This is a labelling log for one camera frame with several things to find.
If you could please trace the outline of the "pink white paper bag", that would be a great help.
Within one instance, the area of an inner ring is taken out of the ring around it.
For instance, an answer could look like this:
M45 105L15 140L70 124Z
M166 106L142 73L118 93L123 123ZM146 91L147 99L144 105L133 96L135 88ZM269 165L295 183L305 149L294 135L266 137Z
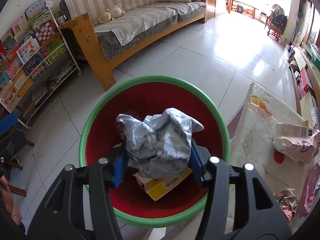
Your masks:
M319 146L319 130L277 123L273 130L273 146L286 156L310 164Z

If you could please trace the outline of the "red bin green rim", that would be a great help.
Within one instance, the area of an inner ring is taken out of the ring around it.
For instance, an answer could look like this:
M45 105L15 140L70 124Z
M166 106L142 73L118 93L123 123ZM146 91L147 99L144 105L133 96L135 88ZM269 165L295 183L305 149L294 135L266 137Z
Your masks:
M171 76L141 76L108 92L91 111L79 145L79 165L125 150L115 161L109 190L116 219L144 228L188 220L204 210L208 189L191 169L194 146L230 160L230 139L221 113L195 85Z

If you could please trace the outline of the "pink foil snack bag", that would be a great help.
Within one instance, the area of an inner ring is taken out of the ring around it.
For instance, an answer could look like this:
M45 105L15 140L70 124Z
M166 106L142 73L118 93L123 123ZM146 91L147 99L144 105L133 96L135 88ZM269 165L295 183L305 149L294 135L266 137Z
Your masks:
M311 169L309 177L304 186L302 196L298 202L297 215L299 218L306 217L310 213L318 180L319 161Z

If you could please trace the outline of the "crumpled newspaper ball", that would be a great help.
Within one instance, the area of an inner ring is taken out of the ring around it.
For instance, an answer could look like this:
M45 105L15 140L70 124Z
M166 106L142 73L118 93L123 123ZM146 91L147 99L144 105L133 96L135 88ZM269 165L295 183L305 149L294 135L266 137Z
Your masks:
M283 189L279 194L274 194L274 196L288 222L291 222L296 214L298 205L298 196L295 194L295 189L286 188Z

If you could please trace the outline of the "long tv cabinet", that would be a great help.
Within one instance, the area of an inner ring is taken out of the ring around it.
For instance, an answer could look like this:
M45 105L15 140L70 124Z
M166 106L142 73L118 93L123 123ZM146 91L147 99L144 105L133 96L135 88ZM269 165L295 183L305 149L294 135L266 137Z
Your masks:
M319 129L319 69L305 48L285 46L284 59L293 77L297 113Z

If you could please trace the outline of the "plush toy on sofa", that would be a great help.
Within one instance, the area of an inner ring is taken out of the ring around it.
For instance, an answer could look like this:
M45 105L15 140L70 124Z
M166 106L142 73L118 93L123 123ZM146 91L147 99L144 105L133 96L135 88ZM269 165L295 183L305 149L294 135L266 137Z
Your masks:
M111 9L107 9L98 17L98 23L104 24L109 21L113 21L116 18L122 17L126 14L126 12L122 9L121 4L115 5Z

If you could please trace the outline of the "yellow medicine box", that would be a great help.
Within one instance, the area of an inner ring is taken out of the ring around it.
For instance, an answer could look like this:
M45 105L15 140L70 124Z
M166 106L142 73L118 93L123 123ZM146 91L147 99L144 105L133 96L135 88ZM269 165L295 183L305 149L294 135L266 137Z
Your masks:
M139 172L135 173L133 176L136 178L139 186L144 189L151 199L157 201L179 185L190 174L192 174L192 170L190 168L186 168L184 174L172 178L144 178L139 174Z

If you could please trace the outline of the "wooden chair far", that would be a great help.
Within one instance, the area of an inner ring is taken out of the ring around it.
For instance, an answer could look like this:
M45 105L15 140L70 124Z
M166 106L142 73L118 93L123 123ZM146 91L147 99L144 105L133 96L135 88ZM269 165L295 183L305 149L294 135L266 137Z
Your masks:
M275 37L276 41L282 38L287 25L287 16L284 9L278 4L272 5L271 14L267 16L265 27L268 27L267 35Z

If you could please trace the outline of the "wooden frame sofa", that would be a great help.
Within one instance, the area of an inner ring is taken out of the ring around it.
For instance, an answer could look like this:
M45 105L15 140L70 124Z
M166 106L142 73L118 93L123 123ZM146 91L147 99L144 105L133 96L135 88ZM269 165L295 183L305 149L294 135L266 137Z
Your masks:
M98 17L121 4L126 14L104 24ZM153 42L195 21L207 21L209 0L61 0L60 10L103 89L115 83L112 70Z

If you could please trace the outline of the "white paper ball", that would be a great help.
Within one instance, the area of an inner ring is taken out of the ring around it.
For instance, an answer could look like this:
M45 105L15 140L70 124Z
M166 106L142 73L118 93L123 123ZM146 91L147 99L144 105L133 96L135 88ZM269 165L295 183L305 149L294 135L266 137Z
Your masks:
M152 179L182 175L189 163L192 135L204 130L203 124L176 108L147 115L143 121L119 114L116 121L124 125L129 166Z

